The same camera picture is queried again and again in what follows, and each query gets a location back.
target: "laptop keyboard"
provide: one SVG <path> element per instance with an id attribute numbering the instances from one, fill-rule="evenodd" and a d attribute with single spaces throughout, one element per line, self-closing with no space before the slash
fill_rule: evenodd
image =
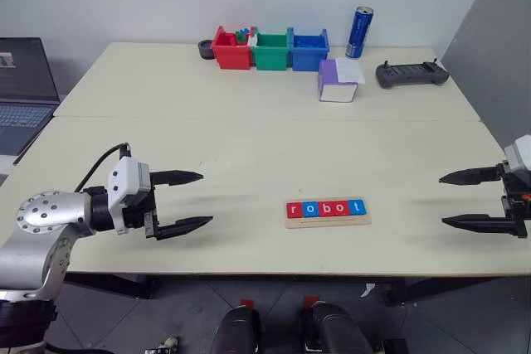
<path id="1" fill-rule="evenodd" d="M 0 105 L 0 127 L 36 128 L 51 112 L 51 108 Z"/>

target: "blue can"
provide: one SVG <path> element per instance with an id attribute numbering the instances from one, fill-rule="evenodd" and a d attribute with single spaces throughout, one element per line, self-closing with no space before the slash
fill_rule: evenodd
<path id="1" fill-rule="evenodd" d="M 367 39 L 368 28 L 373 20 L 374 10 L 370 7 L 358 7 L 354 14 L 352 31 L 347 44 L 347 57 L 359 58 L 362 55 L 365 39 Z"/>

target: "table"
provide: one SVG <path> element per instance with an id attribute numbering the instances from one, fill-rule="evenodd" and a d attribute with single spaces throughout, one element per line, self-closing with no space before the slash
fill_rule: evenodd
<path id="1" fill-rule="evenodd" d="M 16 159 L 17 157 L 11 155 L 0 155 L 0 174 L 11 174 Z"/>
<path id="2" fill-rule="evenodd" d="M 333 47 L 329 57 L 344 56 Z M 220 70 L 196 45 L 112 43 L 56 110 L 67 117 L 158 117 L 256 120 L 478 121 L 452 78 L 443 86 L 385 90 L 377 65 L 431 61 L 426 48 L 367 48 L 360 59 L 366 85 L 351 104 L 317 101 L 315 72 Z"/>
<path id="3" fill-rule="evenodd" d="M 151 171 L 205 179 L 158 187 L 160 220 L 214 215 L 171 240 L 142 230 L 79 240 L 70 271 L 147 274 L 503 275 L 531 273 L 531 240 L 441 223 L 464 213 L 502 216 L 499 182 L 442 185 L 460 168 L 503 153 L 479 122 L 56 118 L 0 187 L 0 243 L 29 195 L 71 191 L 107 148 L 127 140 Z M 104 183 L 117 158 L 90 185 Z M 364 196 L 371 225 L 287 230 L 285 202 Z"/>

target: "black cable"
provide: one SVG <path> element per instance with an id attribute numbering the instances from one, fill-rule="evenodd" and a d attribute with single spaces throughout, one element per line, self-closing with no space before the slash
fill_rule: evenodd
<path id="1" fill-rule="evenodd" d="M 51 345 L 50 343 L 46 344 L 46 349 L 49 352 L 55 352 L 57 354 L 114 354 L 109 350 L 100 350 L 97 348 L 83 348 L 83 349 L 70 349 L 70 348 L 60 348 Z"/>
<path id="2" fill-rule="evenodd" d="M 81 180 L 81 182 L 77 185 L 76 189 L 74 190 L 74 192 L 79 192 L 81 191 L 81 189 L 83 188 L 83 186 L 86 184 L 86 182 L 89 181 L 89 178 L 94 174 L 94 172 L 96 171 L 96 169 L 100 166 L 100 164 L 111 154 L 113 153 L 114 151 L 117 151 L 117 150 L 120 150 L 119 152 L 119 155 L 120 155 L 120 158 L 126 156 L 126 157 L 130 157 L 131 156 L 131 151 L 129 150 L 129 144 L 128 143 L 121 143 L 121 144 L 118 144 L 118 145 L 115 145 L 114 147 L 110 148 L 109 150 L 107 150 L 102 156 L 100 156 L 100 158 L 96 161 L 96 163 L 94 164 L 93 167 L 90 168 L 89 172 L 86 173 L 86 176 L 83 177 L 83 180 Z"/>

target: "black controller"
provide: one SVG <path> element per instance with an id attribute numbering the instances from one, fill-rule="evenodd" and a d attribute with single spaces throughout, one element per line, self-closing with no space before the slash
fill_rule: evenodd
<path id="1" fill-rule="evenodd" d="M 433 62 L 422 64 L 389 65 L 387 61 L 376 68 L 376 77 L 384 89 L 393 85 L 419 85 L 434 83 L 441 85 L 448 80 L 450 74 Z"/>

